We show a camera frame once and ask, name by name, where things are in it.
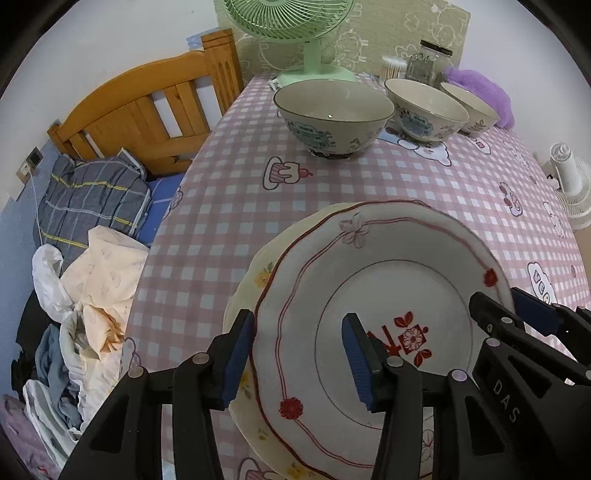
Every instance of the tablecloth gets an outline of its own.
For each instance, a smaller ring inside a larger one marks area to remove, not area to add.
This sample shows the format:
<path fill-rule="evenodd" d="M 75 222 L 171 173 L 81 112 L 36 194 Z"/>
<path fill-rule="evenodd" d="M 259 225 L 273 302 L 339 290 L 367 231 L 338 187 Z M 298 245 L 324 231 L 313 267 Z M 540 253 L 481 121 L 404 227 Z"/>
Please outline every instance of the tablecloth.
<path fill-rule="evenodd" d="M 312 156 L 288 131 L 267 77 L 256 77 L 212 131 L 150 250 L 127 328 L 132 364 L 172 368 L 222 333 L 254 254 L 337 202 L 420 199 L 490 247 L 512 286 L 575 308 L 589 303 L 583 262 L 545 175 L 519 138 L 492 128 L 419 146 L 390 129 L 346 161 Z M 563 349 L 556 338 L 546 342 Z M 226 479 L 264 470 L 227 412 L 212 415 Z M 170 409 L 163 455 L 174 461 Z"/>

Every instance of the wooden headboard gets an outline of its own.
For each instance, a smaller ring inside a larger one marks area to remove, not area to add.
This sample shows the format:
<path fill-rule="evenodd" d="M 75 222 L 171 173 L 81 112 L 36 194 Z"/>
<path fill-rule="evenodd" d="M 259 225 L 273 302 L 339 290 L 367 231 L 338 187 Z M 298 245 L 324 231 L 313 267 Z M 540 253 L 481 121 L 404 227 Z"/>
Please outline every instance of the wooden headboard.
<path fill-rule="evenodd" d="M 203 51 L 192 50 L 171 59 L 129 70 L 82 100 L 63 124 L 47 131 L 57 148 L 72 158 L 98 157 L 87 135 L 104 156 L 124 147 L 152 175 L 186 171 L 191 160 L 178 155 L 198 152 L 210 129 L 193 80 L 210 76 L 222 115 L 243 89 L 231 30 L 201 37 Z M 181 137 L 171 138 L 151 94 L 164 91 Z"/>

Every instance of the purple fuzzy object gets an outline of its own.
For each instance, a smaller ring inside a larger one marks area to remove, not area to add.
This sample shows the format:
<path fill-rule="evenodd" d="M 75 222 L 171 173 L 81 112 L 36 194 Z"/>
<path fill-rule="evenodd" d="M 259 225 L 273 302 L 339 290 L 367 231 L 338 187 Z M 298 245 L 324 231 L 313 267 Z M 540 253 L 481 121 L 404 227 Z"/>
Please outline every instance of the purple fuzzy object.
<path fill-rule="evenodd" d="M 449 83 L 472 92 L 493 107 L 501 117 L 496 126 L 508 129 L 515 126 L 515 118 L 511 110 L 511 99 L 496 83 L 491 82 L 482 73 L 474 70 L 451 68 L 445 72 L 445 75 Z"/>

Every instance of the white cord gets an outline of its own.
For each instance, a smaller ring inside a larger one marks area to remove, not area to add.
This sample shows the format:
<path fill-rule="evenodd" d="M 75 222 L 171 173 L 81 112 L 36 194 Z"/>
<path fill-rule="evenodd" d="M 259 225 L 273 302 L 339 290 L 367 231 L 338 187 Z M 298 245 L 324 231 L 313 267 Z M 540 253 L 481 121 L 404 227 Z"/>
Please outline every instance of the white cord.
<path fill-rule="evenodd" d="M 39 241 L 41 245 L 44 245 L 44 239 L 41 234 L 41 225 L 39 224 L 39 204 L 37 203 L 37 192 L 35 191 L 35 182 L 33 181 L 33 173 L 31 167 L 29 167 L 29 173 L 31 175 L 31 186 L 33 187 L 33 198 L 35 199 L 35 220 L 37 221 L 37 230 L 39 230 Z"/>

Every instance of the plate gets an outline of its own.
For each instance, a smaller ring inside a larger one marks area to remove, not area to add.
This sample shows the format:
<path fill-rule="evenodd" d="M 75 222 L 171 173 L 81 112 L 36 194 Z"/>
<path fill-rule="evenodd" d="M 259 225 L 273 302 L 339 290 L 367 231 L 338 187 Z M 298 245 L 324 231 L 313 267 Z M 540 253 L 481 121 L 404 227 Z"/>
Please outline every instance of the plate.
<path fill-rule="evenodd" d="M 249 293 L 239 288 L 226 310 L 228 316 L 250 307 L 252 284 L 264 287 L 246 390 L 241 387 L 230 412 L 278 473 L 365 480 L 384 417 L 358 400 L 340 340 L 343 316 L 357 313 L 391 354 L 421 370 L 470 372 L 486 338 L 469 317 L 470 296 L 483 291 L 512 309 L 511 293 L 484 243 L 425 204 L 361 203 L 323 215 L 303 233 L 292 231 L 298 235 L 287 248 L 278 241 L 260 252 L 243 280 Z M 273 248 L 279 256 L 264 265 Z M 250 397 L 246 410 L 243 396 Z M 245 421 L 255 403 L 262 423 Z M 421 475 L 430 473 L 432 462 L 430 410 L 425 415 Z"/>

